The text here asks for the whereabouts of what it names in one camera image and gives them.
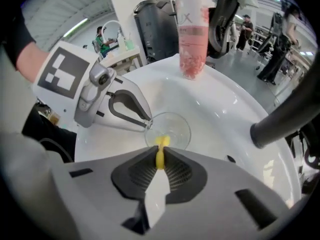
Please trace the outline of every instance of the gray floor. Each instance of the gray floor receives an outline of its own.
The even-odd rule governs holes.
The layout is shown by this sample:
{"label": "gray floor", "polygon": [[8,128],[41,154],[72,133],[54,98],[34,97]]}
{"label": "gray floor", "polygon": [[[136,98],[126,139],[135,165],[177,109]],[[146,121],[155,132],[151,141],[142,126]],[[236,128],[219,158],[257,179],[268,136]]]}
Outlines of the gray floor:
{"label": "gray floor", "polygon": [[[279,104],[275,94],[277,94],[280,87],[266,84],[257,78],[264,66],[261,65],[260,70],[255,70],[260,65],[258,57],[254,54],[248,54],[248,50],[243,52],[232,50],[219,59],[208,57],[207,62],[214,63],[214,68],[217,71],[245,89],[268,113],[271,113],[276,108],[275,104]],[[278,73],[275,82],[280,84],[283,78],[284,76]],[[291,91],[292,88],[288,88],[282,97],[287,97],[289,95],[288,92]]]}

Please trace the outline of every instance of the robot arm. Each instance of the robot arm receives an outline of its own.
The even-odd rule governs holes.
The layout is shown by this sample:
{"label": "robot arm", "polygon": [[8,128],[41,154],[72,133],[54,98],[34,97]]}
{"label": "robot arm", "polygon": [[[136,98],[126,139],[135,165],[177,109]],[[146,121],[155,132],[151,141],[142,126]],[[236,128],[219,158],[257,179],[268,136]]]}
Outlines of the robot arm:
{"label": "robot arm", "polygon": [[[51,50],[33,84],[33,92],[53,111],[88,128],[94,122],[143,131],[151,111],[139,87],[98,62],[99,55],[60,41]],[[122,103],[138,116],[116,110]]]}

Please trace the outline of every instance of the black sleeve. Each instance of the black sleeve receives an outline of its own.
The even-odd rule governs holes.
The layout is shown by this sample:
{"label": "black sleeve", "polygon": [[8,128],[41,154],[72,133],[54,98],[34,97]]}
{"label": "black sleeve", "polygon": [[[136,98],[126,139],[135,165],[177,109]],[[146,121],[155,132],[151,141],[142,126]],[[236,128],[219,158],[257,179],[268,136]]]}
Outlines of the black sleeve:
{"label": "black sleeve", "polygon": [[35,40],[25,25],[21,9],[18,8],[8,23],[3,40],[4,49],[14,66],[16,66],[21,51],[31,42],[35,42]]}

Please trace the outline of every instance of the yellow clip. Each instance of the yellow clip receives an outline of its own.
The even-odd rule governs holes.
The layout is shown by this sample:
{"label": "yellow clip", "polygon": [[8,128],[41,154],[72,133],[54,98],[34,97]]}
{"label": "yellow clip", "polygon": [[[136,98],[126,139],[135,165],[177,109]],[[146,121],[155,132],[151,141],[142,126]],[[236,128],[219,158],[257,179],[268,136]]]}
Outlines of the yellow clip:
{"label": "yellow clip", "polygon": [[170,145],[170,136],[164,135],[156,137],[155,143],[159,146],[159,150],[155,156],[155,167],[158,170],[163,170],[165,168],[165,154],[164,147]]}

